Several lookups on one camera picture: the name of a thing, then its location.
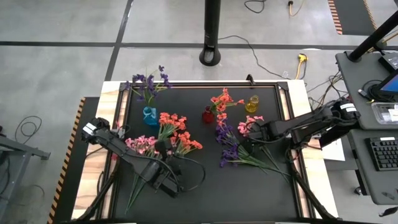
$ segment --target concrete floor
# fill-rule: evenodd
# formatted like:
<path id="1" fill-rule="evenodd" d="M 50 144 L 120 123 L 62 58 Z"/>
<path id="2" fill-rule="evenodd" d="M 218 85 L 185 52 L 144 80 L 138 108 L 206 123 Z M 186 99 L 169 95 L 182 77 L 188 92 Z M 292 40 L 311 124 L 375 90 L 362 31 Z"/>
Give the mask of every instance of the concrete floor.
<path id="1" fill-rule="evenodd" d="M 287 1 L 269 0 L 261 14 L 248 11 L 243 0 L 222 1 L 220 37 L 240 35 L 252 44 L 358 45 L 360 36 L 338 35 L 327 0 L 307 0 L 300 13 L 288 16 Z M 0 0 L 0 41 L 115 42 L 127 0 Z M 368 0 L 379 26 L 397 9 L 393 0 Z M 202 43 L 204 1 L 134 0 L 123 42 Z M 245 44 L 231 38 L 220 43 Z M 398 39 L 390 45 L 398 45 Z M 28 115 L 43 118 L 40 131 L 27 143 L 51 152 L 49 161 L 33 158 L 24 177 L 18 202 L 6 215 L 8 223 L 47 221 L 61 161 L 82 96 L 99 96 L 112 47 L 17 47 L 0 45 L 0 125 L 13 136 Z M 145 68 L 166 67 L 173 80 L 278 79 L 256 65 L 249 49 L 221 49 L 222 61 L 205 67 L 200 49 L 121 48 L 112 80 L 130 80 Z M 334 55 L 340 50 L 256 50 L 259 63 L 293 78 L 297 54 L 309 57 L 305 82 L 311 89 L 334 75 Z M 319 98 L 327 85 L 308 95 Z M 345 90 L 343 82 L 336 85 Z M 337 97 L 329 92 L 326 100 Z M 386 207 L 358 197 L 354 172 L 330 172 L 332 190 L 341 218 L 352 221 L 397 223 L 398 215 L 379 218 Z M 45 190 L 32 189 L 38 184 Z"/>

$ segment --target pole base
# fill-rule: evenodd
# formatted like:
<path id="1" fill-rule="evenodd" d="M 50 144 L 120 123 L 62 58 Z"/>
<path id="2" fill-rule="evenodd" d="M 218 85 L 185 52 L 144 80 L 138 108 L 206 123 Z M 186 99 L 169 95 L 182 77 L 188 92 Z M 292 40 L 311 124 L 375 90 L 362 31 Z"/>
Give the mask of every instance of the pole base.
<path id="1" fill-rule="evenodd" d="M 218 47 L 204 46 L 203 50 L 200 52 L 199 61 L 206 66 L 215 66 L 221 60 L 220 51 Z"/>
<path id="2" fill-rule="evenodd" d="M 352 61 L 352 62 L 360 62 L 362 57 L 358 58 L 357 60 L 354 60 L 350 57 L 350 53 L 345 51 L 344 54 L 347 56 L 348 60 Z"/>

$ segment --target computer monitor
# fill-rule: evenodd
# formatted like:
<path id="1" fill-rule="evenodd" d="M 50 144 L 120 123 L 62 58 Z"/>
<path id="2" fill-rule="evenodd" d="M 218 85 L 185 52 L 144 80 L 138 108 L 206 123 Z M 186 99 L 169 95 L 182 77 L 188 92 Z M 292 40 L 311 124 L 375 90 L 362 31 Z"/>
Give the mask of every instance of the computer monitor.
<path id="1" fill-rule="evenodd" d="M 382 95 L 398 95 L 398 71 L 395 71 L 378 84 L 375 90 Z"/>

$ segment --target black and yellow striped edge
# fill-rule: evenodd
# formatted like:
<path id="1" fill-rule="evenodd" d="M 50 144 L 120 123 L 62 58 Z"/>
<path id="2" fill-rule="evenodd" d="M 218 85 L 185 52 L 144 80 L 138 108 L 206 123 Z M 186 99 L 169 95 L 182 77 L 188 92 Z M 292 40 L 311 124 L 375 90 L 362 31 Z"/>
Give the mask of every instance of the black and yellow striped edge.
<path id="1" fill-rule="evenodd" d="M 86 98 L 84 98 L 84 97 L 80 100 L 79 109 L 77 110 L 75 124 L 73 125 L 72 133 L 70 135 L 67 153 L 66 153 L 65 159 L 63 160 L 62 170 L 60 173 L 60 178 L 57 183 L 57 188 L 55 189 L 55 194 L 54 194 L 54 198 L 52 200 L 50 214 L 49 214 L 49 218 L 47 220 L 47 224 L 53 224 L 55 212 L 57 211 L 57 204 L 60 199 L 63 181 L 65 180 L 65 175 L 68 170 L 68 163 L 69 163 L 70 155 L 72 154 L 73 143 L 75 142 L 77 127 L 79 125 L 81 112 L 83 111 L 83 105 L 85 104 L 85 100 L 86 100 Z"/>
<path id="2" fill-rule="evenodd" d="M 334 0 L 328 0 L 328 4 L 329 4 L 331 16 L 333 18 L 333 23 L 335 24 L 335 27 L 336 27 L 336 31 L 338 34 L 343 35 L 343 28 L 341 28 L 341 23 L 340 23 L 340 19 L 338 18 Z"/>
<path id="3" fill-rule="evenodd" d="M 363 0 L 363 3 L 365 3 L 365 7 L 366 7 L 366 10 L 368 11 L 369 18 L 371 19 L 373 28 L 374 28 L 374 30 L 376 30 L 376 29 L 377 29 L 377 26 L 376 26 L 376 23 L 374 22 L 374 19 L 373 19 L 373 16 L 372 16 L 371 11 L 370 11 L 370 9 L 369 9 L 367 0 Z"/>

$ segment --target monitor screen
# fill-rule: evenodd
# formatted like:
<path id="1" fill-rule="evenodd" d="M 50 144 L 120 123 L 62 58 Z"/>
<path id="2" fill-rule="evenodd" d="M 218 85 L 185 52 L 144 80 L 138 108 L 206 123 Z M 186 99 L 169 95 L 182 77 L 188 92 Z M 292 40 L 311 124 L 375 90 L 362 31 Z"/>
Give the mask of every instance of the monitor screen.
<path id="1" fill-rule="evenodd" d="M 387 82 L 380 90 L 398 92 L 398 75 Z"/>

